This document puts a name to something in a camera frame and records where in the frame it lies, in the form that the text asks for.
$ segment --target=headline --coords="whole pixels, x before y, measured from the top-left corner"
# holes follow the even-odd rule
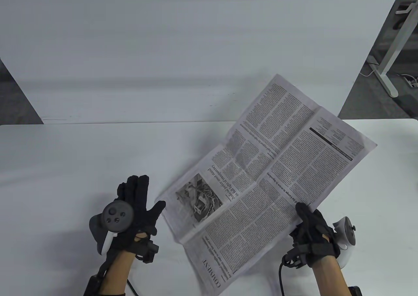
[[[219,182],[219,185],[221,185],[221,187],[225,190],[225,193],[228,198],[233,200],[236,197],[238,197],[238,193],[235,190],[235,188],[230,184],[230,182],[227,181],[226,178],[224,178],[224,175],[222,175],[222,173],[216,168],[216,166],[212,165],[212,167],[209,168],[208,171],[210,172],[210,174],[213,175],[213,177],[215,177],[215,179]]]
[[[221,278],[224,282],[226,282],[228,279],[232,277],[230,271],[228,270],[225,263],[222,261],[221,257],[219,256],[218,252],[216,251],[215,247],[212,245],[211,241],[207,236],[205,236],[203,239],[203,242],[205,243],[209,253],[212,255],[215,262],[218,264],[219,269],[221,269],[223,275],[221,275]]]
[[[279,188],[283,190],[285,194],[288,195],[294,203],[297,203],[297,200],[286,189],[284,189],[283,186],[280,185],[280,183],[270,174],[270,172],[267,172],[267,176],[270,177],[272,181],[275,182],[276,185],[279,186]]]

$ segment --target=forearm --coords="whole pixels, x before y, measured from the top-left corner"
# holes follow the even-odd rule
[[[351,296],[335,257],[326,256],[312,266],[321,296]]]
[[[133,260],[134,253],[121,251],[109,270],[100,287],[100,295],[121,295],[125,292],[126,281],[128,280],[129,271]]]

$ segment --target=hand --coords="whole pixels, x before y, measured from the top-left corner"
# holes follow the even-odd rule
[[[150,210],[147,211],[147,193],[149,177],[133,175],[126,183],[121,183],[118,187],[118,197],[115,200],[123,200],[129,203],[134,210],[134,219],[131,226],[124,232],[118,233],[112,241],[111,249],[128,250],[130,246],[140,241],[142,238],[150,238],[157,234],[155,223],[166,202],[158,201]]]
[[[338,257],[340,254],[340,249],[335,243],[335,233],[332,228],[327,225],[324,217],[316,209],[314,212],[311,212],[309,207],[302,202],[296,204],[297,215],[302,219],[296,229],[290,233],[291,237],[294,240],[294,243],[297,245],[312,245],[312,244],[326,244],[332,245],[332,249],[328,250],[328,253],[322,255],[308,254],[306,260],[309,267],[325,257],[326,255],[332,255]]]

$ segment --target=newspaper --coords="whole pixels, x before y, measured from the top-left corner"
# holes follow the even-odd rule
[[[219,295],[297,225],[376,144],[280,75],[224,140],[166,190],[164,218]]]

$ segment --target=white table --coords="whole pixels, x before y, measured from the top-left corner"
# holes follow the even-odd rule
[[[276,73],[338,114],[393,2],[1,0],[0,58],[44,123],[235,121]]]
[[[320,206],[328,223],[347,215],[357,227],[357,247],[343,269],[346,281],[363,295],[417,295],[418,122],[348,123],[378,147]],[[2,294],[80,295],[103,261],[88,219],[113,200],[118,184],[147,173],[151,205],[231,125],[0,126]],[[134,263],[134,286],[143,296],[199,295],[194,271],[163,219],[157,229],[160,252],[154,263]],[[277,245],[224,295],[278,295],[278,266],[290,245]],[[283,280],[286,295],[318,294],[308,268],[284,269]]]

